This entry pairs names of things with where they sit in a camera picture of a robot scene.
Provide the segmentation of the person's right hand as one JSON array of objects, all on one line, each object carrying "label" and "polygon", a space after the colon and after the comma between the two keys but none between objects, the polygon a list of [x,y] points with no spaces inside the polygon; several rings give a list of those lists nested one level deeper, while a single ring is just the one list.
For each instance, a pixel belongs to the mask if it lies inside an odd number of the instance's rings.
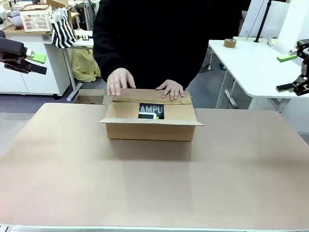
[{"label": "person's right hand", "polygon": [[107,92],[109,96],[120,96],[121,89],[136,88],[132,74],[125,68],[114,70],[107,78]]}]

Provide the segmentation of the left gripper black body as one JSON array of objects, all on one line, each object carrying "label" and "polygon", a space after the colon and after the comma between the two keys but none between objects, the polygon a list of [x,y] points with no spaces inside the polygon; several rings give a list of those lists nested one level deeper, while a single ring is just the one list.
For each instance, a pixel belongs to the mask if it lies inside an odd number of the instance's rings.
[{"label": "left gripper black body", "polygon": [[0,39],[0,61],[4,63],[4,67],[21,73],[30,72],[30,63],[26,61],[27,48],[23,43]]}]

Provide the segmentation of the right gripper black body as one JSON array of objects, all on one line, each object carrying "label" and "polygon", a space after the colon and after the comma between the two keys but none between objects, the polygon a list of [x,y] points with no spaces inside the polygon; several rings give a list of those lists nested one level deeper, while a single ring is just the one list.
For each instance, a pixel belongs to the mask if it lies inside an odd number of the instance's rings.
[{"label": "right gripper black body", "polygon": [[303,77],[309,77],[309,57],[306,57],[303,61],[302,61],[302,65],[301,65],[301,75]]}]

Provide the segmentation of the person's left hand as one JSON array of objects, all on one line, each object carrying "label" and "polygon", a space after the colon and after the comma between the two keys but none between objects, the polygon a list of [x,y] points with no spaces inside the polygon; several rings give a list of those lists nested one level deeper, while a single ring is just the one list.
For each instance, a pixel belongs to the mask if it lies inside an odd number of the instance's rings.
[{"label": "person's left hand", "polygon": [[169,97],[170,101],[175,101],[179,97],[184,97],[184,90],[182,85],[173,81],[166,80],[163,84],[156,88],[158,91],[162,91],[162,98]]}]

